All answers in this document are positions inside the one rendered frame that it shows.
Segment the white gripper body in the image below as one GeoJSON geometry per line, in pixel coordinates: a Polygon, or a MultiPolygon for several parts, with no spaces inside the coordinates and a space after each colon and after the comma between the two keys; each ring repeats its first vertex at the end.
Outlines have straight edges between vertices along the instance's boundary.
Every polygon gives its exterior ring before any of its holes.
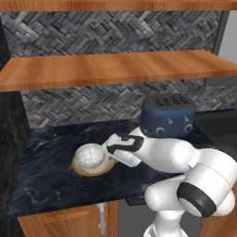
{"type": "Polygon", "coordinates": [[[116,150],[111,156],[130,168],[137,167],[141,163],[141,160],[137,156],[128,151],[116,150]]]}

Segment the tan wooden bowl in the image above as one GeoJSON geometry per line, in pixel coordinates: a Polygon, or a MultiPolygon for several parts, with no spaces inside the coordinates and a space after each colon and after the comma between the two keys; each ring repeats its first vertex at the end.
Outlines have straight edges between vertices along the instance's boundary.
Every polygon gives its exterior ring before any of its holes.
{"type": "Polygon", "coordinates": [[[80,175],[85,177],[95,177],[104,175],[109,172],[116,164],[116,160],[111,158],[110,156],[105,155],[105,160],[101,165],[97,168],[83,168],[76,163],[76,157],[74,156],[72,159],[72,167],[73,169],[80,175]]]}

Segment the wooden shelf board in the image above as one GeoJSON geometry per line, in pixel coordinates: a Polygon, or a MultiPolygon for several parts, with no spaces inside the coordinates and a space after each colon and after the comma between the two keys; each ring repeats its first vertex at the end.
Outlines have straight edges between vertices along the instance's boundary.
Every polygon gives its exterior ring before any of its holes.
{"type": "Polygon", "coordinates": [[[237,65],[205,50],[14,57],[0,92],[237,76],[237,65]]]}
{"type": "Polygon", "coordinates": [[[237,0],[0,0],[0,11],[237,10],[237,0]]]}

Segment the blue toaster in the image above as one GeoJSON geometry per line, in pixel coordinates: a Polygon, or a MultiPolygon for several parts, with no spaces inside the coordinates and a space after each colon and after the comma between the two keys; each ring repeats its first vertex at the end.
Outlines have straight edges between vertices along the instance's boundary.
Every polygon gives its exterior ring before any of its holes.
{"type": "Polygon", "coordinates": [[[193,130],[195,113],[195,103],[186,95],[148,95],[142,104],[141,131],[148,137],[186,137],[193,130]]]}

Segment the black tall side panel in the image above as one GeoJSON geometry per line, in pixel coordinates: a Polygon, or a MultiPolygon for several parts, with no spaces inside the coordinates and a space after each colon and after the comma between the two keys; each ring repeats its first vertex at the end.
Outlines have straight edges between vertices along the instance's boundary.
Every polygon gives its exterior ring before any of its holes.
{"type": "Polygon", "coordinates": [[[22,236],[18,221],[7,210],[28,132],[20,92],[0,92],[0,237],[22,236]]]}

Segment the grey dishwasher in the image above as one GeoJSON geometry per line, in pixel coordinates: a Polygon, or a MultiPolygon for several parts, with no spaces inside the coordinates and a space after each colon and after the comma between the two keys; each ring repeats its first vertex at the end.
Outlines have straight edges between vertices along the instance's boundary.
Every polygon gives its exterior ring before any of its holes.
{"type": "Polygon", "coordinates": [[[143,197],[118,201],[118,237],[143,237],[145,230],[155,219],[143,197]]]}

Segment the black hob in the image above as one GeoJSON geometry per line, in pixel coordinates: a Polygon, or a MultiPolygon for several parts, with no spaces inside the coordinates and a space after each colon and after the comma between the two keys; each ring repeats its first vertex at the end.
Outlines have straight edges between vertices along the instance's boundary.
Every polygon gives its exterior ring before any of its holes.
{"type": "Polygon", "coordinates": [[[195,121],[215,147],[237,162],[237,110],[199,112],[195,121]]]}

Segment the grey range hood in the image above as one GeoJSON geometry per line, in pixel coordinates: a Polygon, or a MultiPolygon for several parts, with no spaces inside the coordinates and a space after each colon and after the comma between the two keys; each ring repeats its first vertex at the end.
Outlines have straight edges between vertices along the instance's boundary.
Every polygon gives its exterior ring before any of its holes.
{"type": "Polygon", "coordinates": [[[208,78],[205,80],[205,87],[237,85],[237,76],[208,78]]]}

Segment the white bowl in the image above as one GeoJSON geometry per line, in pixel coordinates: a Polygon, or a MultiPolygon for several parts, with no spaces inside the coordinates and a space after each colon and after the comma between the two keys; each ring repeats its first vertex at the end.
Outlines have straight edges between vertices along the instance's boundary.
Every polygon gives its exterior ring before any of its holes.
{"type": "Polygon", "coordinates": [[[83,168],[97,168],[105,160],[102,147],[96,143],[81,146],[75,153],[76,163],[83,168]]]}

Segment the wooden cabinet door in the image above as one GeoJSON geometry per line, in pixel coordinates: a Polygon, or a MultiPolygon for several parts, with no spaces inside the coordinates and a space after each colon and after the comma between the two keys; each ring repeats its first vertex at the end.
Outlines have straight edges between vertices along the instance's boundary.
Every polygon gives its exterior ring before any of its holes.
{"type": "Polygon", "coordinates": [[[98,204],[18,218],[25,237],[101,237],[98,204]]]}

